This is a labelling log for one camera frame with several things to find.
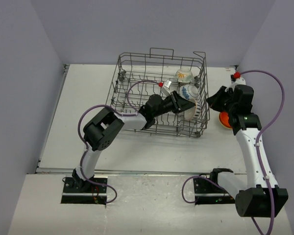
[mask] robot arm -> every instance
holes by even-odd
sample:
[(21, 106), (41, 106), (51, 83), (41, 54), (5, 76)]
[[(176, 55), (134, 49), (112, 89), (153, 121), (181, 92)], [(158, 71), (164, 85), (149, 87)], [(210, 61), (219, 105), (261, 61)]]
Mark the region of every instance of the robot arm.
[(170, 93), (169, 86), (169, 82), (166, 82), (162, 87), (163, 93), (167, 95), (165, 99), (158, 94), (151, 95), (137, 115), (119, 116), (111, 109), (103, 108), (85, 125), (84, 140), (88, 148), (81, 159), (80, 167), (74, 169), (72, 173), (74, 181), (81, 190), (89, 186), (87, 180), (93, 178), (101, 152), (112, 143), (121, 130), (146, 130), (156, 122), (155, 118), (159, 115), (168, 112), (178, 114), (195, 106), (176, 91)]
[[(229, 169), (216, 169), (212, 173), (214, 181), (223, 187), (233, 198), (238, 214), (242, 217), (270, 217), (269, 181), (275, 206), (275, 216), (288, 199), (285, 188), (279, 188), (270, 169), (263, 146), (262, 129), (258, 116), (251, 112), (254, 91), (250, 86), (235, 84), (231, 88), (221, 87), (207, 99), (210, 108), (218, 112), (227, 112), (233, 134), (240, 144), (247, 172), (247, 185), (239, 180)], [(260, 150), (261, 161), (257, 155)], [(267, 175), (263, 174), (262, 165)]]

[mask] metal wire basket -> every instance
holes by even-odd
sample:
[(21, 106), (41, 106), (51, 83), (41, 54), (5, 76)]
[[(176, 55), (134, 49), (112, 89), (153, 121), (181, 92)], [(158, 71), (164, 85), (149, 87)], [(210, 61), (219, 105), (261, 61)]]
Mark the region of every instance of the metal wire basket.
[[(156, 54), (155, 51), (169, 52), (169, 55)], [(118, 62), (111, 82), (106, 104), (111, 105), (119, 112), (134, 113), (126, 100), (128, 89), (137, 81), (153, 80), (157, 82), (172, 82), (170, 90), (177, 90), (184, 84), (180, 84), (174, 78), (176, 71), (181, 67), (187, 67), (192, 72), (194, 80), (190, 83), (199, 90), (198, 100), (201, 105), (201, 113), (196, 120), (185, 120), (184, 114), (167, 113), (156, 118), (156, 123), (148, 130), (134, 130), (150, 134), (200, 137), (207, 128), (210, 118), (209, 107), (206, 103), (208, 97), (206, 53), (194, 51), (196, 57), (175, 56), (173, 49), (155, 48), (149, 50), (149, 54), (124, 52), (118, 57)], [(165, 98), (157, 84), (143, 82), (137, 84), (129, 93), (129, 101), (139, 109), (146, 103), (149, 96), (159, 94)]]

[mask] gray wall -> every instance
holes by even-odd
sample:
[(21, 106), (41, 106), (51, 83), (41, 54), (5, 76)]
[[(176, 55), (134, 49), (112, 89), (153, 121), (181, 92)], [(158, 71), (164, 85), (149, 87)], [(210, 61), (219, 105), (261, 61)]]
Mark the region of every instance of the gray wall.
[(65, 63), (116, 63), (150, 47), (207, 52), (208, 65), (238, 64), (274, 0), (32, 0)]
[(62, 68), (30, 1), (0, 0), (0, 235), (35, 170)]
[[(272, 170), (287, 188), (286, 210), (294, 232), (294, 0), (277, 0), (240, 65), (240, 71), (263, 69), (282, 81), (286, 100), (280, 118), (266, 133), (264, 144)], [(246, 76), (255, 89), (254, 112), (263, 126), (277, 112), (280, 90), (265, 75)]]

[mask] red cap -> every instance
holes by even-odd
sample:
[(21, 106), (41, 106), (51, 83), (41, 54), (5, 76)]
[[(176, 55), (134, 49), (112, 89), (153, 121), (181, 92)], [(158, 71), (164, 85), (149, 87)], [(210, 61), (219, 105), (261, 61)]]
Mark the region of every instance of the red cap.
[(236, 72), (236, 73), (233, 74), (233, 77), (234, 77), (235, 79), (238, 79), (238, 78), (241, 77), (241, 74), (240, 74), (239, 72)]

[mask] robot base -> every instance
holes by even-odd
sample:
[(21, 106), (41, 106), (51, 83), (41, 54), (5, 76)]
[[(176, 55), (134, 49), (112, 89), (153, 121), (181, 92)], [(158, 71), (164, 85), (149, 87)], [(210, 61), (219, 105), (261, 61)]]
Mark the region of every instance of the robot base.
[(227, 192), (217, 188), (208, 181), (193, 179), (195, 192), (195, 205), (205, 204), (234, 204), (235, 200)]
[[(91, 181), (107, 184), (107, 178), (91, 178)], [(85, 182), (83, 188), (79, 188), (72, 177), (63, 180), (62, 204), (99, 204), (106, 205), (107, 187), (95, 186)]]

